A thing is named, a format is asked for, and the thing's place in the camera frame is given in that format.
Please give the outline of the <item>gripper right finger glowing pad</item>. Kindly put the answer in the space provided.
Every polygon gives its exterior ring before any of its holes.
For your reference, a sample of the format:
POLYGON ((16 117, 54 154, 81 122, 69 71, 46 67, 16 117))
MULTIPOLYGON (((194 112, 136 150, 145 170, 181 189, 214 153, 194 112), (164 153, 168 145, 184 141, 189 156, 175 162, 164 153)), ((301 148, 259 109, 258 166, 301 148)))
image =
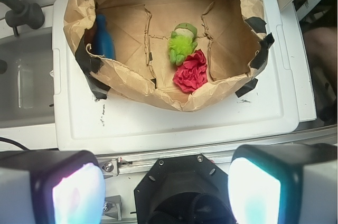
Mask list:
POLYGON ((228 194, 238 223, 337 223, 337 146, 239 146, 228 194))

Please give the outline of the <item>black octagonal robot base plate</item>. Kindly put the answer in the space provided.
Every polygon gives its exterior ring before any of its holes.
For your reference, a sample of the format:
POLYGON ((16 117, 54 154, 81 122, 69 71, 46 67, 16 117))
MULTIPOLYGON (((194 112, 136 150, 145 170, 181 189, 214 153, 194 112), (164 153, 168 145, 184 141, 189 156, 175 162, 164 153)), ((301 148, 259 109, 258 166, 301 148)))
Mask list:
POLYGON ((160 158, 134 189, 138 223, 236 223, 228 175, 202 154, 160 158))

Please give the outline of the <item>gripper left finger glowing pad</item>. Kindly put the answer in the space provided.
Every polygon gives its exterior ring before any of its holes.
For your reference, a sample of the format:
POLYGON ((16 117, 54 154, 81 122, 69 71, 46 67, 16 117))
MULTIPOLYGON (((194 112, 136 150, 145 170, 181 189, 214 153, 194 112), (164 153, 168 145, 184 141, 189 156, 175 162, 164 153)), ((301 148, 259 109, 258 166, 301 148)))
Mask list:
POLYGON ((1 223, 100 223, 104 202, 90 151, 1 152, 1 223))

